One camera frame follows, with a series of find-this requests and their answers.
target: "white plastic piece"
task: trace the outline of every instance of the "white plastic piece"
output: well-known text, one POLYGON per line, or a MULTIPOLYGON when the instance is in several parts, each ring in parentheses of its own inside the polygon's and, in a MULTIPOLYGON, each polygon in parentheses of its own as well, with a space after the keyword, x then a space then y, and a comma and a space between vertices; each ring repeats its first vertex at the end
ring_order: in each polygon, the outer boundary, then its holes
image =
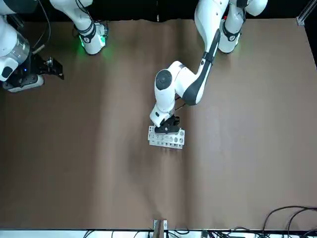
POLYGON ((27 90, 27 89, 30 89, 30 88, 39 87, 39 86, 42 86, 43 84, 44 84, 43 77, 38 75, 38 80, 35 83, 25 85, 22 88, 21 87, 11 88, 11 89, 8 89, 8 91, 11 92, 11 93, 16 93, 16 92, 19 92, 19 91, 22 91, 22 90, 27 90))
POLYGON ((237 36, 237 38, 234 41, 228 41, 228 38, 224 35, 223 30, 222 30, 222 25, 224 24, 224 19, 221 20, 220 22, 220 32, 221 32, 221 37, 220 37, 220 42, 218 45, 219 50, 222 52, 228 54, 234 50, 236 45, 239 43, 239 38, 240 38, 240 33, 237 36))
POLYGON ((15 71, 15 69, 19 66, 18 62, 9 57, 1 57, 0 58, 0 81, 6 81, 10 75, 15 71), (3 69, 6 67, 10 67, 12 69, 11 73, 6 75, 7 77, 2 76, 3 69))
MULTIPOLYGON (((66 14, 76 25, 80 31, 86 31, 91 26, 92 20, 90 16, 80 10, 75 0, 50 0, 52 6, 59 11, 66 14)), ((84 7, 91 5, 93 0, 81 0, 84 7)), ((95 22, 96 33, 91 39, 91 42, 86 43, 85 36, 92 33, 93 27, 85 33, 81 33, 81 39, 86 52, 89 55, 97 54, 105 45, 105 26, 101 23, 95 22)))
POLYGON ((252 16, 257 16, 264 11, 268 0, 250 0, 246 6, 246 11, 252 16))
POLYGON ((170 114, 161 112, 157 104, 155 104, 150 114, 150 119, 154 123, 154 125, 159 126, 163 120, 167 120, 169 118, 170 118, 170 114))
POLYGON ((102 40, 102 38, 105 37, 105 33, 106 33, 105 26, 98 22, 94 24, 96 25, 96 33, 94 37, 91 39, 90 43, 86 43, 85 37, 81 36, 81 38, 83 38, 82 42, 84 44, 84 48, 89 55, 97 54, 106 45, 106 42, 102 40))
POLYGON ((150 145, 183 149, 185 143, 185 130, 180 129, 177 134, 156 134, 155 126, 149 126, 148 141, 150 145))
MULTIPOLYGON (((157 222, 158 222, 158 220, 153 220, 153 230, 155 230, 155 225, 157 222)), ((164 227, 164 230, 166 231, 167 230, 167 220, 163 220, 163 227, 164 227)))
POLYGON ((16 30, 0 16, 0 57, 8 55, 16 44, 16 30))

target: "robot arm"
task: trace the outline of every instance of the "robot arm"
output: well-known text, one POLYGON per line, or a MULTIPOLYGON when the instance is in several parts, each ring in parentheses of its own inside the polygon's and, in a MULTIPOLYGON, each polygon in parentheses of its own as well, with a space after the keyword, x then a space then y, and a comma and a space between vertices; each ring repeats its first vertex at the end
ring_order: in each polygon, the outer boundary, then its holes
POLYGON ((34 0, 0 0, 0 82, 10 92, 41 86, 43 74, 63 79, 62 65, 53 58, 44 61, 33 54, 29 42, 2 16, 33 12, 37 3, 34 0))
POLYGON ((246 12, 252 16, 259 15, 265 9, 267 0, 230 0, 229 4, 228 16, 220 23, 219 49, 224 53, 232 52, 238 44, 246 12))
POLYGON ((156 133, 177 133, 175 127, 175 93, 186 104, 195 105, 202 98, 205 84, 220 41, 219 25, 228 5, 228 0, 200 0, 195 10, 195 24, 204 40, 205 52, 198 72, 194 74, 182 63, 176 61, 163 69, 155 78, 155 104, 150 118, 156 126, 156 133))
POLYGON ((89 55, 98 53, 106 45, 108 29, 94 22, 85 7, 93 0, 50 0, 52 6, 66 14, 75 24, 82 45, 89 55))

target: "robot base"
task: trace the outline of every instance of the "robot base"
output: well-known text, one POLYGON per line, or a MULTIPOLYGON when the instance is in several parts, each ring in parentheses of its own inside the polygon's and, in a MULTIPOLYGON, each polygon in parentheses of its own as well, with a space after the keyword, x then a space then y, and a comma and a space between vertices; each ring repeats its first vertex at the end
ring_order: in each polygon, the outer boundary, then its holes
POLYGON ((96 33, 91 39, 91 42, 86 43, 86 41, 88 42, 89 39, 85 36, 80 36, 82 46, 89 55, 97 54, 106 45, 106 36, 108 33, 108 28, 105 25, 98 22, 95 23, 95 26, 96 33))
POLYGON ((236 45, 238 44, 241 34, 239 34, 234 41, 228 41, 228 38, 224 35, 223 30, 222 30, 223 24, 224 24, 224 19, 222 19, 220 22, 219 29, 221 32, 221 38, 219 41, 218 48, 221 52, 228 54, 228 53, 231 53, 234 50, 234 48, 236 47, 236 45))
POLYGON ((37 75, 36 77, 33 77, 33 79, 30 79, 29 82, 24 82, 24 85, 22 87, 14 87, 11 84, 4 82, 2 87, 5 90, 8 90, 11 93, 16 93, 22 90, 30 89, 30 88, 36 88, 40 87, 44 84, 43 77, 40 75, 37 75))
POLYGON ((148 141, 150 145, 183 149, 185 142, 185 131, 180 129, 177 134, 156 134, 155 126, 149 126, 148 141))

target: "black background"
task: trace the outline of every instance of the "black background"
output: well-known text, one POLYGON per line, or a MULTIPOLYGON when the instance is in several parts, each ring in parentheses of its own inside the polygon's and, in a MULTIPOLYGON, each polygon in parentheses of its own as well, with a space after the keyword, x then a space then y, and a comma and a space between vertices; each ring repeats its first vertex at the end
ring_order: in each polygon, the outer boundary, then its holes
MULTIPOLYGON (((161 22, 170 19, 193 19, 198 0, 94 0, 87 9, 95 20, 139 20, 161 22)), ((295 18, 309 0, 268 0, 265 10, 256 18, 295 18)), ((54 9, 49 0, 42 0, 51 21, 69 21, 54 9)), ((23 16, 29 21, 45 21, 38 5, 35 13, 23 16)))

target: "green led light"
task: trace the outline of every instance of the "green led light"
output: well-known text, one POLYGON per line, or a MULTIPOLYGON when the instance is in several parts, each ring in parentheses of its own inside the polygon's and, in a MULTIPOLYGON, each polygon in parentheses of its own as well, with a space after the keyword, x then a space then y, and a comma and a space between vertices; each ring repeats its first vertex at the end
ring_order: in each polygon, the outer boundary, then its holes
POLYGON ((104 36, 101 36, 101 42, 105 44, 106 39, 105 39, 105 37, 104 37, 104 36))
POLYGON ((81 39, 80 36, 79 36, 79 39, 80 39, 80 41, 81 41, 81 46, 82 46, 82 47, 85 47, 85 46, 84 46, 84 42, 83 42, 83 40, 81 39))

